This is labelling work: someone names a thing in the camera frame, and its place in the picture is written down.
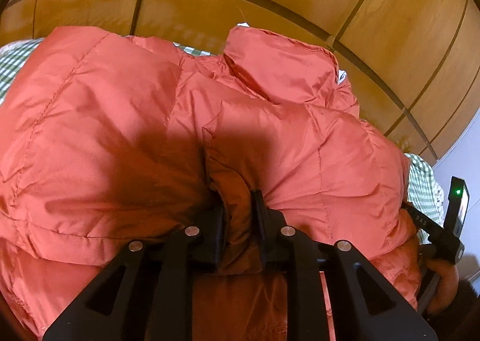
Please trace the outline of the green checkered bed sheet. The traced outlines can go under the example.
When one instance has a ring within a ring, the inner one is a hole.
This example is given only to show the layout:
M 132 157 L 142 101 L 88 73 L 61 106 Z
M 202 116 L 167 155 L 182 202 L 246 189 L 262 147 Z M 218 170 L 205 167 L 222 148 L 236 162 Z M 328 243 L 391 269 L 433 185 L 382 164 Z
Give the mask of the green checkered bed sheet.
M 1 47 L 1 103 L 4 102 L 16 76 L 42 41 L 43 38 L 17 40 Z M 432 166 L 416 154 L 405 155 L 410 160 L 408 201 L 434 222 L 442 225 L 445 220 L 444 190 L 434 178 Z

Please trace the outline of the red puffer jacket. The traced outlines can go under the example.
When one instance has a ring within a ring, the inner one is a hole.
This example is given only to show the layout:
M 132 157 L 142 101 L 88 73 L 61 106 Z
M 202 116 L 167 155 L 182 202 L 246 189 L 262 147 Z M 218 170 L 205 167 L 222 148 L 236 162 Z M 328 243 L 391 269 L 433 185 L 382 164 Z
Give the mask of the red puffer jacket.
M 133 239 L 226 208 L 219 270 L 198 278 L 195 340 L 284 340 L 284 278 L 264 274 L 250 192 L 312 239 L 351 241 L 410 304 L 421 276 L 402 209 L 409 161 L 359 116 L 334 55 L 229 32 L 193 57 L 155 37 L 62 27 L 37 42 L 1 106 L 1 293 L 28 340 Z

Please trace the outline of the wooden wardrobe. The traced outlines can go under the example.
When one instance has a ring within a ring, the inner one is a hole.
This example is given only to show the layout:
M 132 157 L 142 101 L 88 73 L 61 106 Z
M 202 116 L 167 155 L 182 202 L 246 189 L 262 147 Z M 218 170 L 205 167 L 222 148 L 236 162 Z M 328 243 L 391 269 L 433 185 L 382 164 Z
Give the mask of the wooden wardrobe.
M 361 115 L 426 161 L 479 108 L 475 0 L 1 0 L 2 43 L 92 25 L 219 53 L 238 22 L 332 50 Z

